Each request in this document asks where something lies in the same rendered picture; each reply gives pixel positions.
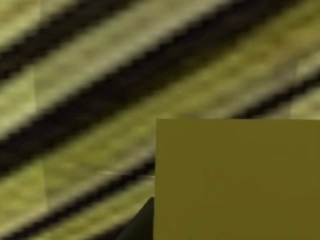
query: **striped fabric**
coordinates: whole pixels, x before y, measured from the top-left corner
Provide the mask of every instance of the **striped fabric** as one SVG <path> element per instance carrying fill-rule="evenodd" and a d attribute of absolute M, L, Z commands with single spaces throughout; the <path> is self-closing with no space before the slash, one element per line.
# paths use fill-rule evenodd
<path fill-rule="evenodd" d="M 0 239 L 112 240 L 156 119 L 316 120 L 319 84 L 318 0 L 2 0 Z"/>

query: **striped background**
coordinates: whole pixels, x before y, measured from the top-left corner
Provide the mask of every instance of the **striped background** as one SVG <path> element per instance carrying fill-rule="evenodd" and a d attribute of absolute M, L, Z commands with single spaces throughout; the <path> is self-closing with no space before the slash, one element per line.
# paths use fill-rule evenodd
<path fill-rule="evenodd" d="M 112 240 L 156 119 L 317 120 L 319 85 L 319 0 L 2 0 L 0 239 Z"/>

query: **cube front face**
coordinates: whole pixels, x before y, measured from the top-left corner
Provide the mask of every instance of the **cube front face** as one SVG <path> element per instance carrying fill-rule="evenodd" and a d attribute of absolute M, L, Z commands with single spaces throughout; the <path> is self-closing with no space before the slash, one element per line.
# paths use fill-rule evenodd
<path fill-rule="evenodd" d="M 320 239 L 320 122 L 160 120 L 155 240 Z"/>

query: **striped surface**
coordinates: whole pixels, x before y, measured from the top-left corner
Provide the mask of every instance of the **striped surface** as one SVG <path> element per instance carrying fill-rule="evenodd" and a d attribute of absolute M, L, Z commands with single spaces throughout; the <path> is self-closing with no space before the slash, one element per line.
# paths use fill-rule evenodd
<path fill-rule="evenodd" d="M 320 1 L 0 2 L 0 239 L 112 239 L 158 118 L 320 118 Z"/>

